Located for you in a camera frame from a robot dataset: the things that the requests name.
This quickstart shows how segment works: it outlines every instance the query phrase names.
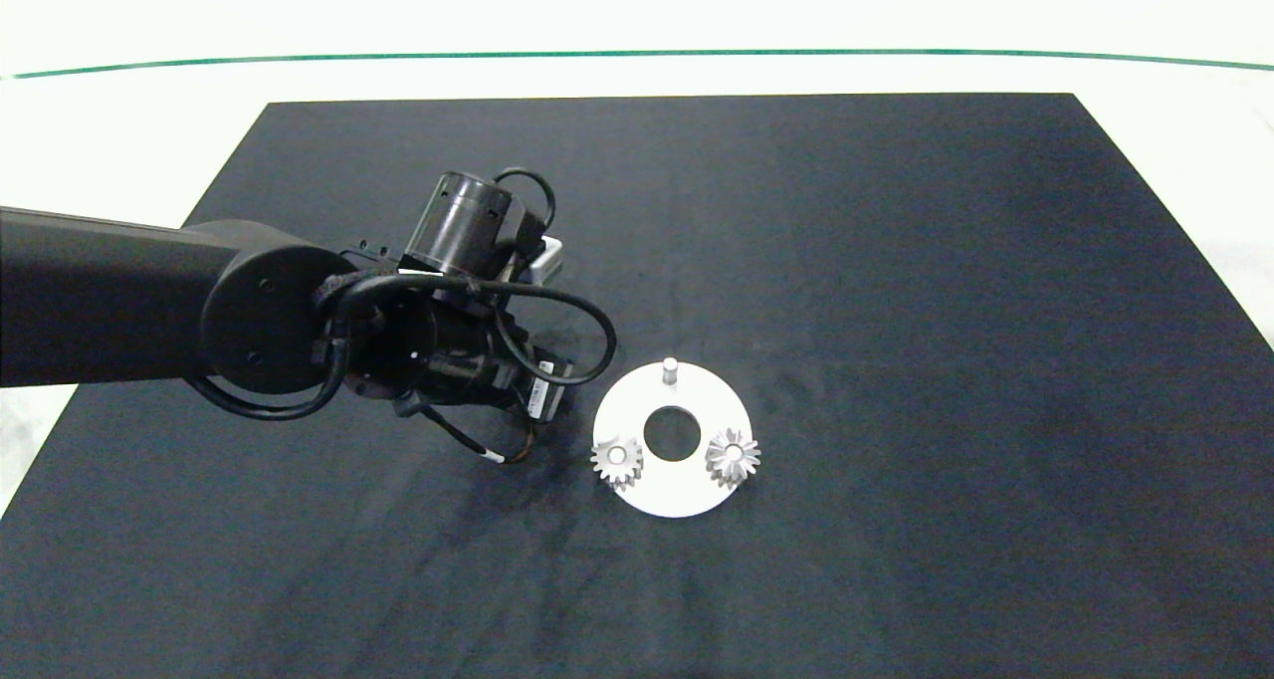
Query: white disc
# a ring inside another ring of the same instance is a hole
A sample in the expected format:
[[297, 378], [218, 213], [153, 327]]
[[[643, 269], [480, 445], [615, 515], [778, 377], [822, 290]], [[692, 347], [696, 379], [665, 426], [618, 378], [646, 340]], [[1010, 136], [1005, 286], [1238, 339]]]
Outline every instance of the white disc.
[[[646, 420], [661, 408], [680, 408], [699, 424], [699, 445], [685, 460], [664, 460], [646, 443]], [[617, 437], [637, 440], [641, 478], [615, 488], [615, 494], [650, 515], [691, 517], [719, 506], [738, 487], [717, 483], [707, 469], [708, 442], [726, 429], [752, 437], [748, 411], [734, 390], [705, 367], [668, 358], [637, 367], [612, 385], [592, 422], [592, 445], [596, 448]]]

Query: center hole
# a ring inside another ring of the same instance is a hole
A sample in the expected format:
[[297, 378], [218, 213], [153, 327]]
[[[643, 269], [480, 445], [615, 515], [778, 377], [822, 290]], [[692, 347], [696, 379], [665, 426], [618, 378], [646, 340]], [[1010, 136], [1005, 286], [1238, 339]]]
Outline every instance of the center hole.
[[682, 408], [660, 408], [647, 417], [642, 433], [650, 452], [669, 462], [685, 460], [699, 447], [699, 424]]

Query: label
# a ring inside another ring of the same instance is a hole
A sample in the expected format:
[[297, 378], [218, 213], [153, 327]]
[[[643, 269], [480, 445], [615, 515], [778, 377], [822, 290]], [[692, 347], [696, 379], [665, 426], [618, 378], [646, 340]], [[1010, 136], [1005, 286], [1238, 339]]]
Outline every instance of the label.
[[[548, 361], [540, 362], [540, 371], [545, 373], [553, 372], [553, 364]], [[526, 401], [526, 411], [536, 420], [540, 419], [540, 414], [544, 413], [544, 400], [549, 397], [549, 385], [547, 381], [536, 378], [531, 383], [531, 399]]]

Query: silver gear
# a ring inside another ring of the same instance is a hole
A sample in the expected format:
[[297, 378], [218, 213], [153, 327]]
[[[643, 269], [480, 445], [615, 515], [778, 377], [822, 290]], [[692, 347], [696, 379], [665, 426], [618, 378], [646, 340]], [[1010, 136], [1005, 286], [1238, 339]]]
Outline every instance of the silver gear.
[[622, 490], [641, 478], [641, 443], [636, 438], [613, 438], [592, 447], [592, 469], [612, 488]]
[[755, 475], [757, 466], [761, 465], [761, 448], [757, 441], [743, 437], [741, 431], [736, 429], [717, 433], [708, 442], [706, 455], [712, 479], [722, 487], [743, 483], [748, 475]]

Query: wire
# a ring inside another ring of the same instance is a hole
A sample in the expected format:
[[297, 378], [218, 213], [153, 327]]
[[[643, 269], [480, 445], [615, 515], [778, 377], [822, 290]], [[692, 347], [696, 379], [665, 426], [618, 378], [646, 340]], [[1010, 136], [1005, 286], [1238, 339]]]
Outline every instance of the wire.
[[[547, 298], [548, 301], [554, 301], [559, 303], [567, 303], [567, 306], [577, 307], [580, 311], [587, 312], [589, 316], [601, 326], [603, 334], [606, 336], [606, 349], [601, 353], [601, 361], [598, 362], [595, 367], [591, 367], [587, 373], [581, 376], [552, 376], [540, 371], [540, 367], [535, 366], [522, 352], [517, 348], [517, 343], [508, 334], [508, 329], [503, 324], [503, 312], [496, 312], [496, 330], [499, 334], [499, 339], [506, 344], [508, 352], [519, 366], [522, 366], [535, 378], [547, 381], [547, 383], [554, 385], [582, 385], [587, 381], [595, 380], [596, 376], [601, 376], [606, 367], [610, 366], [610, 361], [615, 357], [615, 349], [619, 344], [615, 335], [615, 326], [610, 322], [610, 317], [601, 311], [600, 307], [594, 306], [587, 302], [586, 298], [580, 298], [577, 294], [569, 294], [564, 292], [557, 292], [555, 289], [545, 289], [541, 285], [530, 284], [510, 284], [501, 283], [501, 280], [475, 280], [465, 279], [465, 276], [457, 275], [433, 275], [433, 274], [397, 274], [397, 275], [373, 275], [369, 279], [357, 280], [355, 284], [349, 285], [349, 289], [341, 294], [340, 301], [336, 303], [336, 311], [334, 312], [331, 325], [329, 329], [329, 348], [327, 348], [327, 367], [326, 376], [324, 378], [322, 387], [318, 389], [318, 394], [315, 397], [308, 399], [306, 403], [292, 406], [269, 406], [257, 405], [255, 403], [246, 401], [246, 399], [234, 397], [232, 394], [225, 392], [225, 390], [213, 385], [213, 381], [208, 378], [197, 378], [191, 376], [191, 378], [185, 378], [190, 387], [195, 389], [201, 396], [209, 399], [213, 405], [222, 408], [228, 413], [234, 415], [250, 417], [254, 420], [296, 420], [299, 417], [306, 417], [313, 411], [320, 410], [331, 401], [336, 395], [336, 390], [340, 390], [341, 380], [344, 380], [345, 371], [349, 367], [349, 336], [353, 326], [353, 318], [355, 312], [363, 311], [363, 308], [371, 306], [371, 303], [378, 301], [378, 298], [386, 294], [400, 292], [400, 289], [450, 289], [450, 292], [464, 292], [469, 294], [503, 294], [503, 297], [531, 297], [531, 298]], [[466, 447], [474, 448], [474, 446], [482, 448], [473, 438], [469, 438], [462, 433], [462, 431], [451, 425], [450, 422], [441, 419], [437, 411], [433, 411], [432, 417], [427, 417], [442, 425], [443, 429], [448, 431], [456, 440], [460, 440]], [[525, 454], [530, 451], [530, 445], [534, 442], [534, 433], [527, 440], [527, 445], [521, 452], [515, 455], [516, 460], [503, 460], [502, 462], [517, 462]], [[482, 448], [483, 454], [489, 452], [487, 448]]]
[[199, 394], [209, 399], [213, 405], [234, 415], [250, 417], [254, 420], [296, 420], [299, 417], [317, 411], [318, 408], [331, 401], [336, 395], [336, 390], [340, 390], [340, 381], [344, 380], [348, 367], [349, 339], [333, 339], [327, 353], [327, 375], [324, 378], [322, 387], [318, 389], [318, 394], [312, 399], [307, 399], [306, 403], [285, 408], [257, 405], [246, 401], [246, 399], [234, 397], [232, 394], [225, 392], [225, 390], [213, 385], [213, 381], [208, 378], [185, 380], [190, 383], [190, 387], [199, 390]]
[[548, 301], [567, 303], [567, 306], [573, 306], [580, 311], [587, 312], [601, 326], [601, 332], [606, 338], [606, 349], [601, 353], [601, 361], [596, 366], [592, 366], [586, 373], [578, 376], [552, 376], [545, 373], [545, 371], [540, 371], [540, 367], [517, 348], [517, 341], [515, 341], [505, 326], [502, 313], [496, 312], [496, 331], [499, 334], [501, 341], [506, 344], [508, 352], [519, 362], [519, 366], [522, 366], [527, 373], [536, 376], [536, 378], [545, 381], [545, 383], [583, 385], [587, 381], [598, 378], [610, 366], [610, 361], [614, 359], [615, 349], [619, 344], [619, 339], [615, 335], [615, 326], [610, 322], [610, 317], [600, 307], [594, 306], [586, 298], [577, 297], [577, 294], [558, 292], [558, 289], [545, 289], [541, 285], [510, 284], [501, 283], [501, 280], [475, 280], [464, 279], [464, 276], [459, 275], [433, 274], [377, 275], [350, 285], [341, 294], [340, 302], [336, 303], [336, 312], [331, 321], [333, 338], [348, 338], [354, 312], [382, 298], [383, 294], [400, 292], [400, 289], [450, 289], [450, 292], [465, 292], [469, 294], [511, 294], [511, 297], [547, 298]]
[[533, 180], [536, 185], [540, 185], [540, 189], [544, 192], [544, 201], [549, 208], [547, 215], [544, 217], [544, 229], [549, 231], [549, 227], [553, 225], [553, 219], [557, 217], [557, 195], [553, 192], [553, 186], [549, 185], [549, 181], [545, 180], [544, 176], [536, 175], [535, 171], [524, 169], [524, 167], [508, 167], [508, 169], [501, 171], [499, 175], [496, 175], [496, 178], [492, 181], [501, 183], [501, 181], [508, 178], [508, 176], [526, 176], [527, 180]]

